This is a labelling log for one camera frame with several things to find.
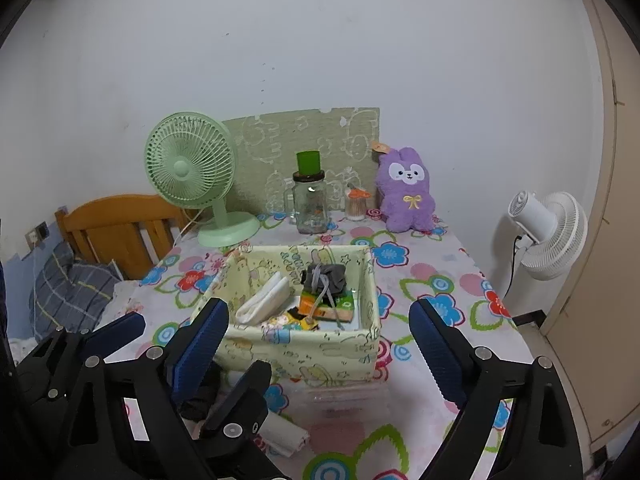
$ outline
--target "green box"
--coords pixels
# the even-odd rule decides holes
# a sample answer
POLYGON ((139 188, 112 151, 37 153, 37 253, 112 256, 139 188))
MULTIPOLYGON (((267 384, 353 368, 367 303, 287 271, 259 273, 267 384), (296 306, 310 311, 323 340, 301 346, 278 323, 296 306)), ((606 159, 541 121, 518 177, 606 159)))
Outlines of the green box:
POLYGON ((233 251, 191 316, 210 298, 226 301, 229 327, 215 356, 226 370, 267 361, 274 375, 313 386, 372 380, 380 338, 378 295, 370 249, 363 246, 241 246, 233 251), (358 298, 359 330, 267 330, 239 326, 234 313, 278 270, 302 292, 301 273, 311 263, 338 263, 358 298))

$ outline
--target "jar handle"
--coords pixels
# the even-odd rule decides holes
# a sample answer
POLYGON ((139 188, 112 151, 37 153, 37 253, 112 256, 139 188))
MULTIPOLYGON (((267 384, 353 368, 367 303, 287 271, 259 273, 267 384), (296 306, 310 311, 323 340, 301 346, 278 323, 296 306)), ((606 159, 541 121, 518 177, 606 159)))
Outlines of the jar handle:
POLYGON ((293 189, 284 190, 284 212, 289 217, 292 224, 296 223, 296 208, 293 202, 293 189))

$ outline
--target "green desk fan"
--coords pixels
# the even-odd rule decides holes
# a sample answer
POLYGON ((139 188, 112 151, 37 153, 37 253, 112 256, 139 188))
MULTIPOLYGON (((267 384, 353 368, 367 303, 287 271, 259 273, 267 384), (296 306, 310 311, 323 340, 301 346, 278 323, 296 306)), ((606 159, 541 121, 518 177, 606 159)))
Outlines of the green desk fan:
POLYGON ((170 115, 146 141, 146 176, 160 196, 182 209, 213 209, 213 220, 198 232, 198 243, 205 247, 237 244, 260 227, 249 213, 226 211, 224 196, 237 164, 229 130, 201 114, 170 115))

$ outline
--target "white desk fan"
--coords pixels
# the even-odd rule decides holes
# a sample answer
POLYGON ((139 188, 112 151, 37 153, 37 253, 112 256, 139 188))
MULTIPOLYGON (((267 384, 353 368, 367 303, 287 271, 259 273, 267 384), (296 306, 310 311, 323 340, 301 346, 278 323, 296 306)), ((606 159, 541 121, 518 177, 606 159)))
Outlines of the white desk fan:
POLYGON ((569 271, 587 239, 587 217, 573 196, 560 191, 538 200, 521 191, 508 213, 526 233, 516 247, 526 248, 520 265, 532 278, 552 280, 569 271))

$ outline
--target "wooden door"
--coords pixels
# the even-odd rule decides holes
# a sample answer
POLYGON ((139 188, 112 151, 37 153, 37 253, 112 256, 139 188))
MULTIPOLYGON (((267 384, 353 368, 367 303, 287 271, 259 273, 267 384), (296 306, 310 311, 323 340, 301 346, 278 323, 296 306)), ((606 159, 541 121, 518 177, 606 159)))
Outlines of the wooden door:
POLYGON ((575 390, 592 448, 640 406, 640 56, 607 4, 594 3, 614 80, 614 166, 593 250, 546 335, 575 390))

